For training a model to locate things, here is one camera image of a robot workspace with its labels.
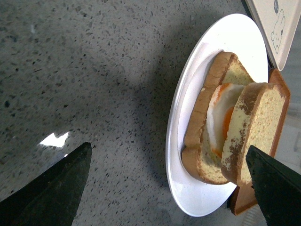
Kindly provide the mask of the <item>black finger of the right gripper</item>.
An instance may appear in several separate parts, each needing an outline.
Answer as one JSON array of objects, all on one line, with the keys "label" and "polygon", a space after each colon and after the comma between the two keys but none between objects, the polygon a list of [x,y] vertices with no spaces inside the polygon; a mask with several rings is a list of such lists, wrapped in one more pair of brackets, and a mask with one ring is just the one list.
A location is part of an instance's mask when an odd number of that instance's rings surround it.
[{"label": "black finger of the right gripper", "polygon": [[251,145],[246,155],[255,197],[269,226],[301,224],[301,175]]},{"label": "black finger of the right gripper", "polygon": [[2,226],[70,226],[87,182],[92,147],[85,142],[0,203]]}]

